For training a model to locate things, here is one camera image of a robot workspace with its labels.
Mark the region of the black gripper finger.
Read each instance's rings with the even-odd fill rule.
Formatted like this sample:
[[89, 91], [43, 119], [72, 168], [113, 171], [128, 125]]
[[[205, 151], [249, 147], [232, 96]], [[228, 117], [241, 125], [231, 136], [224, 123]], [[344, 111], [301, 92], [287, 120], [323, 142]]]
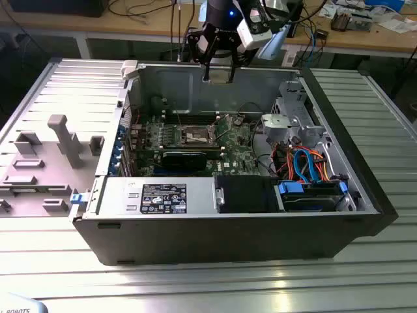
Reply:
[[249, 65], [251, 51], [243, 46], [240, 36], [236, 31], [222, 31], [221, 42], [222, 49], [231, 54], [229, 81], [232, 82], [235, 76], [235, 70]]
[[[187, 34], [187, 41], [190, 47], [192, 59], [205, 67], [203, 81], [209, 81], [210, 62], [214, 57], [219, 45], [218, 29], [213, 27], [203, 27], [199, 29], [191, 29]], [[201, 39], [207, 41], [207, 47], [203, 52], [199, 51], [198, 42]]]

